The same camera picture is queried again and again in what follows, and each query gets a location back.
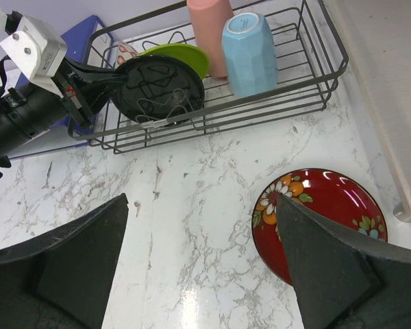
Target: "metal rack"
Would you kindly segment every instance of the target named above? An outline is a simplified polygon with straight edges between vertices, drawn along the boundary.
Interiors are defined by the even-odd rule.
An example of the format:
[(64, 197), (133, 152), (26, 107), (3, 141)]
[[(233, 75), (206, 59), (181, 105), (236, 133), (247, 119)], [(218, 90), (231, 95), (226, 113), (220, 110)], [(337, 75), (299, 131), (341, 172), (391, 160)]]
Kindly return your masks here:
[[(99, 36), (185, 6), (185, 1), (179, 2), (100, 29), (89, 40), (86, 58), (93, 48), (93, 41)], [(262, 12), (272, 6), (272, 12)], [(70, 136), (78, 141), (89, 140), (92, 146), (121, 154), (326, 109), (332, 92), (338, 87), (338, 78), (345, 72), (349, 61), (344, 45), (322, 0), (301, 0), (300, 5), (280, 6), (283, 6), (282, 0), (256, 1), (235, 10), (259, 12), (269, 22), (279, 67), (276, 89), (238, 99), (232, 94), (227, 81), (206, 77), (203, 80), (205, 107), (201, 110), (185, 111), (185, 114), (169, 116), (165, 120), (149, 118), (149, 122), (138, 124), (124, 117), (110, 102), (99, 113), (92, 134), (77, 133), (71, 129), (71, 122)], [(146, 49), (157, 45), (153, 40), (161, 40), (162, 37), (166, 43), (195, 44), (190, 23), (133, 38), (130, 42)], [(103, 53), (97, 52), (102, 67), (112, 67), (110, 54), (114, 47)]]

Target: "black bowl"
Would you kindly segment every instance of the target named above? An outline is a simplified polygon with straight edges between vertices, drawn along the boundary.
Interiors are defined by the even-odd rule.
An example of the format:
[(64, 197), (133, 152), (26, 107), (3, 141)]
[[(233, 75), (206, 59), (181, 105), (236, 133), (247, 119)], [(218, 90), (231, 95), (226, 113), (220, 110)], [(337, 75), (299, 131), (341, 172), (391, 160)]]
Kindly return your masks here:
[(112, 101), (135, 122), (166, 119), (204, 105), (201, 78), (176, 58), (139, 56), (120, 65), (116, 72), (128, 74), (128, 82), (114, 92)]

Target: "green plate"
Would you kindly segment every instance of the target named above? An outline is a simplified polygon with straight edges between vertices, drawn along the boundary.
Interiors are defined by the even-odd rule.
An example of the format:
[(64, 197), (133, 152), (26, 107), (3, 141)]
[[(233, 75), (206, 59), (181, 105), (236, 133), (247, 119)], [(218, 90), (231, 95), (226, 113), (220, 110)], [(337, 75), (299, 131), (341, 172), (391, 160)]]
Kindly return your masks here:
[(201, 79), (206, 77), (210, 67), (208, 57), (204, 51), (184, 43), (160, 45), (142, 52), (140, 56), (142, 55), (161, 55), (177, 58), (190, 66)]

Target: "wall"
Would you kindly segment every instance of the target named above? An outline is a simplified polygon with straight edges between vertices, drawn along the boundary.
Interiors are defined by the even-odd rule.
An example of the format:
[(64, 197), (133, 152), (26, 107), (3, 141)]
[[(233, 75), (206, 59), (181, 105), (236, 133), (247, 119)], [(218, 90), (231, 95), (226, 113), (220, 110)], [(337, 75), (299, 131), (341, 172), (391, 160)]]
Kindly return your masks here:
[[(179, 0), (0, 0), (0, 8), (6, 12), (16, 10), (21, 14), (33, 16), (50, 23), (60, 34), (82, 21), (86, 17), (96, 14), (106, 25), (111, 25), (130, 19), (152, 10), (176, 3)], [(231, 0), (233, 7), (252, 2), (250, 0)], [(169, 27), (188, 20), (187, 10), (177, 10), (172, 14), (164, 15), (158, 20), (151, 20), (125, 28), (114, 34), (117, 40), (152, 32), (156, 29)], [(0, 33), (0, 41), (6, 34)], [(0, 59), (5, 55), (0, 48)], [(6, 67), (14, 68), (12, 63)]]

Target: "dark red plate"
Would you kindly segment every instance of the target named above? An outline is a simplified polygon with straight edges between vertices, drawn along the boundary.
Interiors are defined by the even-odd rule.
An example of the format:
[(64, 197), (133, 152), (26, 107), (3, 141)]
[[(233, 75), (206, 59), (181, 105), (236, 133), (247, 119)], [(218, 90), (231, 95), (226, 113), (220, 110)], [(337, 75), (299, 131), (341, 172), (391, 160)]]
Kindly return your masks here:
[(279, 193), (337, 223), (388, 242), (384, 215), (375, 200), (358, 183), (326, 169), (302, 169), (287, 173), (263, 190), (256, 202), (251, 223), (254, 244), (260, 257), (271, 271), (289, 284), (292, 281), (275, 217)]

